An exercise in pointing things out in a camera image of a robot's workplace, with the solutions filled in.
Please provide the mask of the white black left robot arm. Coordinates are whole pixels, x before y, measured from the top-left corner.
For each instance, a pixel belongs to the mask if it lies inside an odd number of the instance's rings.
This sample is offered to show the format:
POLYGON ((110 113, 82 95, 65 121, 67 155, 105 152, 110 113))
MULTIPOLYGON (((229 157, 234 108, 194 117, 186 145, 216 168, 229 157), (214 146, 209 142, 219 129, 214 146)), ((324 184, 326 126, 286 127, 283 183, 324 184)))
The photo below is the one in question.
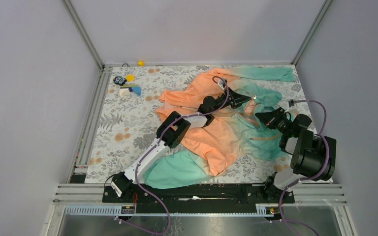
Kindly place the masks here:
POLYGON ((179 145, 189 129, 206 127, 214 120, 213 113, 227 106, 239 108, 250 99, 225 87, 223 94, 217 98, 206 96, 194 114, 181 115, 173 111, 157 129, 149 148, 125 171, 112 176, 110 185, 114 196, 121 202, 129 201, 133 195, 132 186, 143 180, 145 172, 165 152, 179 145))

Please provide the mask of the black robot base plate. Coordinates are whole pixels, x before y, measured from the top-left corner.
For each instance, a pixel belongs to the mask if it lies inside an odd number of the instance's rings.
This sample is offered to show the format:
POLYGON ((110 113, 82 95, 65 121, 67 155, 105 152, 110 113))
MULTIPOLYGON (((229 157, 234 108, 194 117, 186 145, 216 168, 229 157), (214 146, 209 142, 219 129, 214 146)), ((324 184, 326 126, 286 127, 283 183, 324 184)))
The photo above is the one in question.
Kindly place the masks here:
POLYGON ((137 198, 138 203, 154 203, 156 199, 149 194, 152 192, 162 201, 188 200, 231 200, 242 204, 278 204, 281 195, 283 202, 294 203, 292 192, 282 190, 264 184, 194 184, 185 187, 171 189, 155 189, 145 184, 141 189, 138 185, 132 184, 125 190, 122 196, 117 196, 115 190, 106 186, 102 193, 104 203, 133 203, 137 198))

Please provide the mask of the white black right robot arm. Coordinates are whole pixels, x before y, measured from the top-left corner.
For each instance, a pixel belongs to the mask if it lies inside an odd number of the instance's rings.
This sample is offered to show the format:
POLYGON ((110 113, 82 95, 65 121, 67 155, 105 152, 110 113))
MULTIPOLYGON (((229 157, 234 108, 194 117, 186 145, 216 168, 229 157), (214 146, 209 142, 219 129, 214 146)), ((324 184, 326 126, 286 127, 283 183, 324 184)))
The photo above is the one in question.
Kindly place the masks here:
POLYGON ((258 120, 271 130, 281 133, 279 147, 291 155, 290 167, 269 176, 260 195, 266 201, 276 202, 285 197, 289 188, 304 181, 328 181, 335 170, 336 139, 310 131, 309 116, 297 115, 278 108, 270 112, 255 113, 258 120))

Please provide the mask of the orange and teal jacket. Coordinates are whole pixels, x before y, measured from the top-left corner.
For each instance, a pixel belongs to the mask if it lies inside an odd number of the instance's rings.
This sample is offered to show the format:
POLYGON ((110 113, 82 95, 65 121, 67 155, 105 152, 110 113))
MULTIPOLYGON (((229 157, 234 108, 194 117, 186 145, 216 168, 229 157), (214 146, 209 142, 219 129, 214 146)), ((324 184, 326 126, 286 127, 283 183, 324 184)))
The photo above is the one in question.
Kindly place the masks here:
POLYGON ((255 113, 272 110, 281 100, 278 91, 255 84, 255 80, 293 82, 290 67, 238 66, 213 68, 200 73, 185 90, 165 90, 156 110, 161 120, 172 111, 192 114, 207 96, 222 95, 217 85, 226 79, 229 87, 246 95, 240 108, 214 109, 214 120, 204 128, 190 128, 182 140, 185 147, 156 161, 144 175, 153 188, 168 189, 210 180, 223 174, 237 158, 250 155, 264 161, 275 161, 276 172, 289 168, 288 155, 279 148, 281 134, 265 127, 255 113))

